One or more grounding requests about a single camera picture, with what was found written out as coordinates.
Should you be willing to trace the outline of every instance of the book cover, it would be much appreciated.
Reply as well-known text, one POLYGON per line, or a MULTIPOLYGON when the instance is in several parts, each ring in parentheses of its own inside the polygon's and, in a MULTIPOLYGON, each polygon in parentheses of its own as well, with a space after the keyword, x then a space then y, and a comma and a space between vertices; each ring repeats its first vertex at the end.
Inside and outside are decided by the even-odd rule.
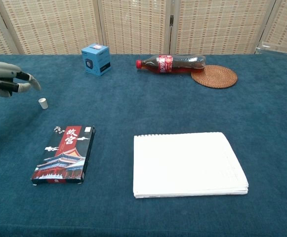
POLYGON ((94 134, 94 126, 56 126, 31 177, 33 184, 82 183, 94 134))

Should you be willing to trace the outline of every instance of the plastic bottle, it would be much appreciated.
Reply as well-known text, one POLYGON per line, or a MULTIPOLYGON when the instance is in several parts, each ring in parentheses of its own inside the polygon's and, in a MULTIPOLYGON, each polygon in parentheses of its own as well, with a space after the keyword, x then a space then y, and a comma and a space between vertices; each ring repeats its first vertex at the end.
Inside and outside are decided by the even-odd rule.
POLYGON ((203 55, 155 55, 147 60, 137 60, 138 69, 147 69, 154 73, 185 73, 202 71, 206 65, 203 55))

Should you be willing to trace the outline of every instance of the paper stack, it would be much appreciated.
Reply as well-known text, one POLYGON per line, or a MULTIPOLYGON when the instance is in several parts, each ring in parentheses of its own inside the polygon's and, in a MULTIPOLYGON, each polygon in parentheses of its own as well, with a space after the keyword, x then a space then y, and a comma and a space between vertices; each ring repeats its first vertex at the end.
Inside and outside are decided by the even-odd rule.
POLYGON ((134 136, 136 198, 247 194, 248 182, 221 132, 134 136))

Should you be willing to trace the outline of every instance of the blue box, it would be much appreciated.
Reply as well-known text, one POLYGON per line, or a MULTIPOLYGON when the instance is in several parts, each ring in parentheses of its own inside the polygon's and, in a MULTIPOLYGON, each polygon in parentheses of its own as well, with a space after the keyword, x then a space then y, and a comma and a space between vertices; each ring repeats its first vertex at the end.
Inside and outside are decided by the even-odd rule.
POLYGON ((111 68, 107 46, 93 43, 82 49, 82 58, 88 73, 100 76, 111 68))

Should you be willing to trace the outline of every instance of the rattan coaster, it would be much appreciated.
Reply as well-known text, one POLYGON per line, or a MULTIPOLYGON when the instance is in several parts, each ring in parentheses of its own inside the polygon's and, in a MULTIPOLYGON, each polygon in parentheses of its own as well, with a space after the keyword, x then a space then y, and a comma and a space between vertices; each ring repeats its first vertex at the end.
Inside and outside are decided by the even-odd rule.
POLYGON ((217 65, 207 65, 201 72, 192 72, 192 78, 199 84, 211 88, 227 88, 238 80, 237 74, 231 69, 217 65))

